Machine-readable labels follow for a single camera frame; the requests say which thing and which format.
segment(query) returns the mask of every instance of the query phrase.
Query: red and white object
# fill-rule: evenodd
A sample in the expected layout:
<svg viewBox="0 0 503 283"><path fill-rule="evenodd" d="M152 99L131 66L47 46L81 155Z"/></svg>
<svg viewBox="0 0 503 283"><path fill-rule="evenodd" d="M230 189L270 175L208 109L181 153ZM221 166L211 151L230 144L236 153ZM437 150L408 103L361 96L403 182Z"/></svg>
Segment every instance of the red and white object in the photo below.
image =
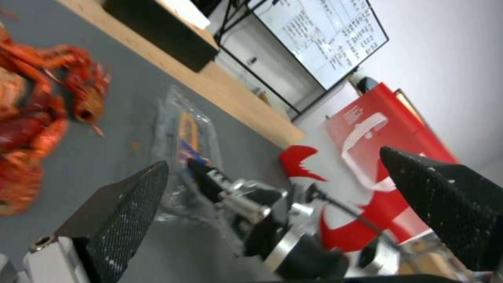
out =
<svg viewBox="0 0 503 283"><path fill-rule="evenodd" d="M321 127L306 133L300 145L280 160L290 180L303 187L317 182L331 197L360 209L398 242L429 230L413 212L380 161L389 146L456 163L402 94L379 84L345 107ZM320 234L327 249L359 251L375 233L332 206L322 208Z"/></svg>

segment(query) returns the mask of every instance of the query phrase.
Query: plastic bag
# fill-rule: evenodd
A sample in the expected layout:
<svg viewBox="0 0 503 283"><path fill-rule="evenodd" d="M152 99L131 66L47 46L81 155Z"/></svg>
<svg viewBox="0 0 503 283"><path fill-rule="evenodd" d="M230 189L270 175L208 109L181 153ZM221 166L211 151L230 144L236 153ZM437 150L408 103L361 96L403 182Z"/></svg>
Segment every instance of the plastic bag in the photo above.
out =
<svg viewBox="0 0 503 283"><path fill-rule="evenodd" d="M173 216L213 223L214 208L198 193L187 168L187 159L199 159L222 168L215 128L211 120L172 85L158 102L158 114L151 150L152 161L166 160L170 176L156 221Z"/></svg>

